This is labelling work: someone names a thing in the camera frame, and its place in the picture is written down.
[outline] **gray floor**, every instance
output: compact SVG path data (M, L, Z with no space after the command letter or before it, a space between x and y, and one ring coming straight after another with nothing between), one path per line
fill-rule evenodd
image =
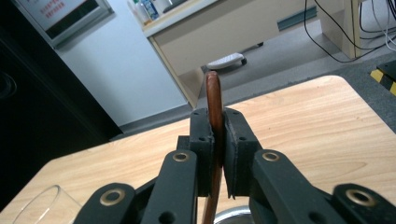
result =
M380 2L375 3L376 16L381 24L386 24L388 17L384 13L384 11L386 12L385 5L383 5L385 1ZM364 29L378 30L370 1L364 2L362 15ZM396 22L391 19L390 27L395 25ZM341 61L349 60L322 34L319 21L315 19L308 21L307 29L309 34L333 57ZM361 33L361 36L374 35ZM385 43L385 37L377 40L362 40L361 43L364 48L373 48ZM284 31L276 38L265 41L262 47L253 46L250 49L245 49L242 53L247 58L246 65L242 66L237 63L218 70L224 105L286 88L315 77L339 75L344 77L369 106L396 132L396 97L369 76L377 65L396 60L396 53L387 47L377 49L355 62L339 63L316 46L300 24ZM205 85L202 87L197 107L206 107ZM120 137L187 118L191 111L192 108L184 106L139 120L122 127L125 135Z

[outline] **white countertop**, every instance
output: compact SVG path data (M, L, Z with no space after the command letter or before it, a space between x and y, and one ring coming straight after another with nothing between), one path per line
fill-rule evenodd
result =
M175 7L167 13L163 14L156 21L153 21L150 24L144 26L143 34L145 35L145 37L155 35L166 27L183 20L184 18L217 1L218 0L188 0L180 6Z

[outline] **hazard tape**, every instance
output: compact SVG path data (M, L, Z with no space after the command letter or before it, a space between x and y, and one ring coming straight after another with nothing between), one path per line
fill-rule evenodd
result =
M390 91L393 95L396 96L396 81L393 80L390 76L387 76L387 74L382 73L379 69L374 70L371 75L373 79L375 79L376 82L381 84L385 89Z

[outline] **picture frame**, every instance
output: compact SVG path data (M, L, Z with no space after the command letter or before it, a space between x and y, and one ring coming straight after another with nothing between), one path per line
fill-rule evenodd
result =
M106 0L12 1L53 48L113 13Z

